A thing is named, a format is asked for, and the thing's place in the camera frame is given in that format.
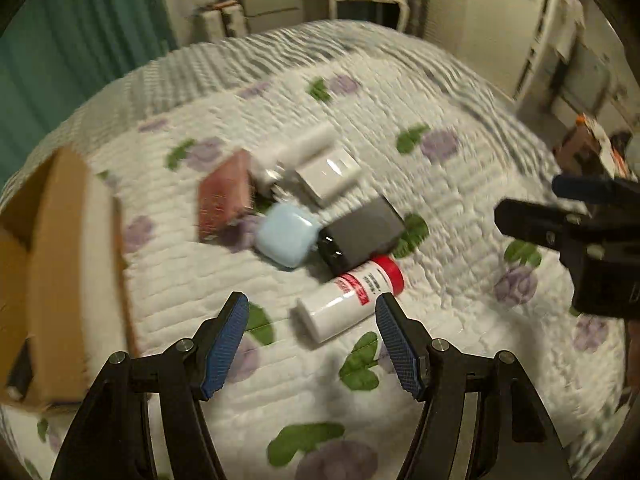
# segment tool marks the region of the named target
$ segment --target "cardboard box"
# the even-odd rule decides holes
[[[138,355],[121,246],[118,201],[69,148],[8,202],[0,214],[0,403],[34,412],[75,406],[101,366],[89,370],[91,360],[104,363],[123,345]],[[111,324],[108,340],[99,340],[98,322]],[[33,380],[17,402],[5,384],[27,337]]]

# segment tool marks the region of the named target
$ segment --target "metal screw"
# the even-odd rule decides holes
[[[580,225],[580,223],[582,222],[582,218],[580,218],[578,215],[567,215],[566,221],[569,222],[569,224]]]
[[[126,352],[122,352],[122,351],[114,352],[113,354],[111,354],[109,356],[109,362],[112,365],[119,365],[126,358],[127,358],[127,353]]]
[[[601,260],[604,258],[604,247],[597,244],[588,245],[587,254],[594,260]]]
[[[450,344],[446,339],[434,339],[431,341],[431,346],[438,352],[446,352],[449,350]]]
[[[516,356],[513,355],[511,352],[507,352],[506,350],[503,350],[498,354],[498,359],[500,359],[500,361],[502,361],[506,365],[511,365],[516,360]]]
[[[175,344],[175,347],[178,349],[178,352],[188,352],[193,348],[193,341],[189,338],[180,339]]]

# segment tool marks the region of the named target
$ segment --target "white bottle with red cap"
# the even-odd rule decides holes
[[[380,294],[398,296],[403,289],[396,263],[388,256],[376,256],[298,298],[296,311],[313,339],[321,343],[371,316]]]

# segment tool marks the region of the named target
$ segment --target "blue gripper pad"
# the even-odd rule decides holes
[[[400,384],[412,394],[414,399],[418,399],[424,391],[418,373],[418,356],[405,339],[404,333],[392,313],[393,308],[397,308],[402,313],[400,306],[393,296],[389,296],[383,294],[376,301],[376,324],[389,352],[389,357],[391,357],[391,362],[396,369]]]
[[[201,386],[205,399],[209,400],[224,386],[248,319],[249,301],[244,294],[239,294],[207,354],[206,376]]]

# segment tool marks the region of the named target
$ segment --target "striped fabric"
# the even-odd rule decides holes
[[[156,114],[222,89],[244,86],[282,70],[311,66],[351,52],[392,56],[412,72],[431,79],[443,94],[471,114],[491,133],[497,156],[519,171],[548,184],[558,167],[545,145],[494,98],[487,83],[454,57],[423,40],[366,22],[313,22],[219,43],[201,43],[148,63],[106,86],[50,133],[24,167],[4,187],[0,207],[24,179],[56,148],[72,144],[82,155]],[[603,409],[608,428],[620,396]],[[594,429],[594,434],[603,430]],[[572,471],[603,450],[593,435],[572,444]]]

